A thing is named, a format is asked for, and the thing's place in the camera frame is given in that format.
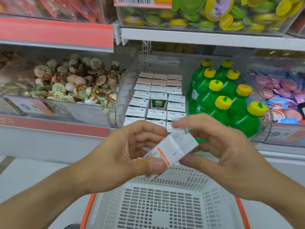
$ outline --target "forearm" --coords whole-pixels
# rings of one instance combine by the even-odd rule
[[[280,213],[294,229],[305,226],[305,187],[278,172],[263,203]]]
[[[0,205],[3,229],[43,229],[83,195],[75,174],[65,167]]]

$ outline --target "right hand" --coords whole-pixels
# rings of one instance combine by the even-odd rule
[[[190,127],[190,133],[208,142],[200,142],[196,151],[207,151],[219,158],[215,163],[200,155],[188,154],[181,165],[194,168],[235,196],[264,201],[274,191],[281,173],[274,169],[241,131],[227,127],[207,114],[173,121],[174,128]]]

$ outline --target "basket handle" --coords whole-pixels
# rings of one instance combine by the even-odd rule
[[[95,197],[96,197],[96,193],[95,193],[95,194],[92,194],[92,195],[90,196],[90,199],[89,199],[88,204],[87,204],[87,207],[86,207],[86,209],[85,209],[83,218],[82,218],[82,220],[81,220],[81,227],[80,227],[80,229],[86,229],[87,221],[88,221],[88,218],[89,218],[89,215],[90,215],[91,208],[92,208],[92,205],[93,205],[93,203],[94,203]]]
[[[236,199],[236,203],[237,203],[240,215],[242,217],[242,221],[244,223],[245,229],[251,229],[249,221],[248,221],[248,217],[247,217],[247,214],[246,214],[246,211],[244,209],[244,206],[242,205],[242,201],[240,200],[240,198],[238,198],[236,196],[235,196],[235,199]]]

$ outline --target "clear plastic bin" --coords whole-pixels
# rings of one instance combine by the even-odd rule
[[[113,0],[0,0],[1,13],[74,22],[114,21]]]
[[[219,68],[221,62],[226,59],[225,57],[219,56],[180,54],[179,57],[174,57],[177,54],[168,52],[154,53],[158,54],[158,56],[138,55],[135,58],[129,72],[125,76],[125,81],[118,96],[117,110],[119,110],[120,113],[126,112],[128,103],[130,102],[134,93],[133,88],[141,72],[182,75],[182,95],[186,96],[192,74],[200,66],[203,58],[210,58],[212,61],[211,67],[214,69]],[[238,59],[234,60],[232,69],[236,69],[241,72],[241,76],[237,81],[238,84],[247,84],[253,88],[253,93],[251,97],[248,98],[248,101],[259,101],[266,104],[264,98],[259,93],[256,84],[251,79],[248,79],[246,70],[243,69]],[[264,142],[264,140],[268,137],[271,128],[271,121],[267,116],[271,116],[270,111],[266,113],[265,118],[261,119],[261,131],[251,139],[253,142]],[[116,119],[118,126],[123,126],[125,115],[117,115]]]
[[[295,37],[305,38],[305,11],[303,11],[294,21],[288,30],[288,34]]]
[[[303,74],[305,73],[304,60],[303,59],[287,59],[287,58],[273,58],[273,57],[250,57],[248,59],[237,57],[241,59],[243,67],[245,70],[253,70],[259,74],[276,74],[280,75],[281,73],[290,75],[287,78],[296,80],[298,87],[297,90],[291,91],[291,98],[286,98],[286,100],[292,100],[296,104],[294,106],[288,105],[286,109],[280,109],[280,106],[277,104],[269,105],[271,108],[272,114],[272,128],[269,136],[267,137],[265,143],[275,144],[275,145],[286,145],[286,146],[300,146],[305,147],[305,125],[303,124],[304,116],[302,115],[302,110],[299,109],[299,106],[302,104],[303,96],[303,83],[305,80]],[[260,86],[258,90],[262,95],[267,95],[270,91],[264,91],[263,86]],[[290,115],[287,114],[287,109],[294,109],[299,112],[296,114],[300,118],[300,121],[294,124],[281,123],[282,119],[289,118]]]
[[[282,36],[303,0],[173,0],[172,9],[117,7],[120,26]]]
[[[153,182],[144,176],[93,194],[83,229],[250,229],[239,198],[208,176],[174,165]]]
[[[46,96],[34,98],[29,95],[33,91],[33,85],[35,86],[35,79],[37,78],[34,74],[34,68],[37,65],[46,64],[50,59],[55,59],[61,64],[64,58],[70,57],[72,53],[77,53],[80,59],[84,57],[101,59],[107,69],[110,69],[112,66],[112,61],[119,61],[120,70],[125,68],[128,71],[128,66],[136,51],[135,48],[120,46],[115,46],[114,54],[63,49],[37,50],[31,48],[29,51],[25,51],[26,55],[24,57],[15,60],[13,64],[0,70],[0,90],[1,100],[3,100],[0,105],[0,114],[22,115],[23,117],[116,128],[117,108],[115,105],[100,106],[67,103],[49,100],[46,99]],[[124,76],[119,81],[120,85],[117,87],[117,95],[119,95],[123,80]]]

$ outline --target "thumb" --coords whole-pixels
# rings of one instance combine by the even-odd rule
[[[167,170],[166,163],[161,158],[143,158],[132,161],[133,175],[160,174]]]
[[[188,154],[180,160],[180,164],[196,169],[201,173],[208,175],[210,178],[215,181],[221,177],[221,166],[217,163],[210,161],[207,158],[204,158],[196,154]]]

